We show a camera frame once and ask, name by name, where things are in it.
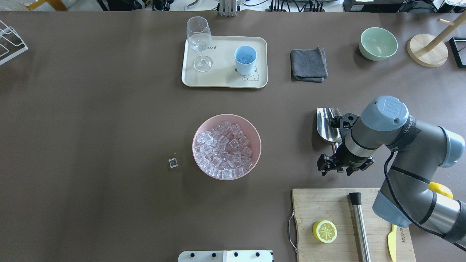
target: light blue joint cap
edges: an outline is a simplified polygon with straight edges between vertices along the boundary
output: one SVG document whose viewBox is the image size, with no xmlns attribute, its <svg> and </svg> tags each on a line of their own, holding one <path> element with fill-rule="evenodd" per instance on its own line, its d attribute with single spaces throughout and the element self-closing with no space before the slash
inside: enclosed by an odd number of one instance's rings
<svg viewBox="0 0 466 262">
<path fill-rule="evenodd" d="M 377 192 L 377 197 L 372 205 L 372 210 L 385 221 L 397 225 L 400 228 L 407 228 L 411 221 L 401 212 L 384 194 Z"/>
<path fill-rule="evenodd" d="M 365 126 L 376 131 L 393 131 L 408 120 L 408 108 L 396 97 L 381 96 L 372 100 L 361 113 Z"/>
<path fill-rule="evenodd" d="M 451 167 L 456 164 L 465 151 L 465 140 L 459 134 L 440 127 L 446 136 L 446 155 L 440 167 Z"/>
</svg>

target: cartoon drawing on tray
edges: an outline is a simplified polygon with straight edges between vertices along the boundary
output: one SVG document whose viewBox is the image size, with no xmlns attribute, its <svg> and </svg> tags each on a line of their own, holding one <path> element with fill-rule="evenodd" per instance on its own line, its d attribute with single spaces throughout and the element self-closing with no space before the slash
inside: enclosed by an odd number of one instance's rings
<svg viewBox="0 0 466 262">
<path fill-rule="evenodd" d="M 259 81 L 259 73 L 257 72 L 257 67 L 254 66 L 254 70 L 249 75 L 243 76 L 243 80 L 244 81 Z"/>
</svg>

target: lemon half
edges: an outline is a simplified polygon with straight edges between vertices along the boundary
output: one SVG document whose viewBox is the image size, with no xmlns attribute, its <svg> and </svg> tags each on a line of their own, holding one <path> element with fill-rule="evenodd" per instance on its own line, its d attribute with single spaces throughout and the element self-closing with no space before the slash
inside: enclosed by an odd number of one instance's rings
<svg viewBox="0 0 466 262">
<path fill-rule="evenodd" d="M 428 188 L 430 190 L 434 191 L 434 192 L 437 192 L 437 193 L 439 193 L 441 195 L 444 195 L 444 196 L 446 196 L 448 198 L 453 199 L 452 191 L 448 187 L 446 187 L 446 186 L 444 186 L 444 185 L 442 185 L 440 183 L 431 182 L 429 184 Z"/>
<path fill-rule="evenodd" d="M 320 242 L 331 243 L 336 239 L 336 226 L 328 220 L 320 220 L 312 226 L 312 233 Z"/>
</svg>

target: yellow knife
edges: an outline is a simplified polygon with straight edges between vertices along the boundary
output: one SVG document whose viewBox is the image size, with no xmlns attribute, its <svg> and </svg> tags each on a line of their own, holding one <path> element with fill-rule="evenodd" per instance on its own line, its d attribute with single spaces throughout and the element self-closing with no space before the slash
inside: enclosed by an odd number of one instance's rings
<svg viewBox="0 0 466 262">
<path fill-rule="evenodd" d="M 397 226 L 391 225 L 391 232 L 388 233 L 388 251 L 393 262 L 397 262 Z"/>
</svg>

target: metal scoop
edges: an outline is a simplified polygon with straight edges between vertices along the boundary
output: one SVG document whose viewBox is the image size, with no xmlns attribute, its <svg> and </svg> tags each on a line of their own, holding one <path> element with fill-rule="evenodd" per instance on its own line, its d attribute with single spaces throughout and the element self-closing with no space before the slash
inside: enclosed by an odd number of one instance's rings
<svg viewBox="0 0 466 262">
<path fill-rule="evenodd" d="M 336 107 L 318 107 L 317 108 L 317 132 L 326 141 L 332 144 L 332 151 L 335 154 L 338 143 L 342 142 L 342 136 L 337 128 L 330 126 L 330 122 L 335 116 L 341 116 Z M 343 173 L 343 168 L 338 168 L 337 173 Z"/>
</svg>

